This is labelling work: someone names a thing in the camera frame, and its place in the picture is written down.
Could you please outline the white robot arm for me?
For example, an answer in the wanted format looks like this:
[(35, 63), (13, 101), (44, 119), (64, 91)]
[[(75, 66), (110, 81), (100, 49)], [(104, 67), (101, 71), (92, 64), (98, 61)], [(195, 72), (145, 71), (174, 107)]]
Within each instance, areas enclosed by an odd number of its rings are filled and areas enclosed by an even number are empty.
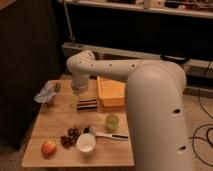
[(161, 60), (97, 60), (89, 50), (69, 57), (72, 89), (83, 92), (91, 75), (125, 84), (125, 110), (134, 171), (194, 171), (184, 114), (186, 75)]

